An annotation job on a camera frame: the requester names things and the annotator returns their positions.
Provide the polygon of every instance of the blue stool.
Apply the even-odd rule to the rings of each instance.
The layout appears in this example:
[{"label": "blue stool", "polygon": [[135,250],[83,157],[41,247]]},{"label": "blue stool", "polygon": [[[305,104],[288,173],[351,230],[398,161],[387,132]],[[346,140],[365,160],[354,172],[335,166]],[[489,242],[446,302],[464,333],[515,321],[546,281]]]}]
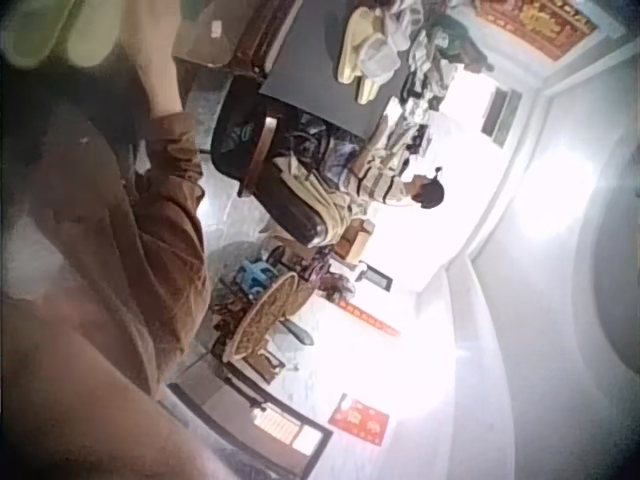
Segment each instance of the blue stool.
[{"label": "blue stool", "polygon": [[251,300],[257,300],[279,277],[278,272],[262,260],[251,263],[246,260],[238,269],[234,278],[242,291]]}]

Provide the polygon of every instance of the brown jacket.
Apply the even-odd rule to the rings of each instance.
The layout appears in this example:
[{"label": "brown jacket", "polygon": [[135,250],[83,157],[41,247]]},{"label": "brown jacket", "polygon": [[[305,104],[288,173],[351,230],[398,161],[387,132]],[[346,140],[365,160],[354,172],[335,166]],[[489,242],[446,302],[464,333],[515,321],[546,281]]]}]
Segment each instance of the brown jacket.
[{"label": "brown jacket", "polygon": [[[210,290],[196,217],[203,190],[193,119],[152,121],[147,153],[151,168],[131,200],[102,136],[79,112],[60,107],[32,179],[31,210],[83,280],[71,305],[82,298],[94,312],[65,321],[155,395],[202,321]],[[60,302],[64,294],[54,289],[49,298]]]}]

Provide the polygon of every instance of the dark desk surface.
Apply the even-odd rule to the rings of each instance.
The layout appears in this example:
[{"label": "dark desk surface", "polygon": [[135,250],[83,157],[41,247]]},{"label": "dark desk surface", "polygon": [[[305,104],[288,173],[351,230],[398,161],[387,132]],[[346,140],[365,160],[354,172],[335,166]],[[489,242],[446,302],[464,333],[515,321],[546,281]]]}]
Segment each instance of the dark desk surface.
[{"label": "dark desk surface", "polygon": [[408,68],[406,55],[401,54],[402,66],[367,105],[356,102],[359,79],[350,85],[336,80],[342,39],[354,3],[303,0],[261,93],[368,138],[389,99],[400,95]]}]

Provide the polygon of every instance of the red banner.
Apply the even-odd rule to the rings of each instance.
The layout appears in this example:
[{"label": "red banner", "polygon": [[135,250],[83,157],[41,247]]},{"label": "red banner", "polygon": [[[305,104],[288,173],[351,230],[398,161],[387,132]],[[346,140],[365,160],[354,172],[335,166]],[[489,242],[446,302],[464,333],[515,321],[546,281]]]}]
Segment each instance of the red banner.
[{"label": "red banner", "polygon": [[376,317],[368,314],[361,308],[356,307],[353,303],[347,302],[346,300],[340,300],[338,303],[334,305],[340,307],[345,312],[350,313],[357,319],[362,320],[365,323],[368,323],[373,328],[380,330],[383,333],[386,333],[387,335],[390,335],[392,337],[400,336],[400,332],[398,330],[387,325],[382,320],[378,320]]},{"label": "red banner", "polygon": [[568,0],[480,0],[478,15],[553,60],[565,56],[596,29]]},{"label": "red banner", "polygon": [[389,415],[345,394],[333,412],[329,425],[379,447],[387,433]]}]

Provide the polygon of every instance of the black hair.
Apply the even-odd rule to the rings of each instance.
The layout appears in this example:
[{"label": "black hair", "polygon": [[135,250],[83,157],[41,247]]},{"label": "black hair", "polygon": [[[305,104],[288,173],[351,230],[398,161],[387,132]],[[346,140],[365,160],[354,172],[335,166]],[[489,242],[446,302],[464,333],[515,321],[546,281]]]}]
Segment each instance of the black hair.
[{"label": "black hair", "polygon": [[442,171],[441,167],[436,168],[436,175],[429,183],[425,183],[418,196],[420,207],[430,210],[437,207],[444,201],[444,186],[438,180],[438,175]]}]

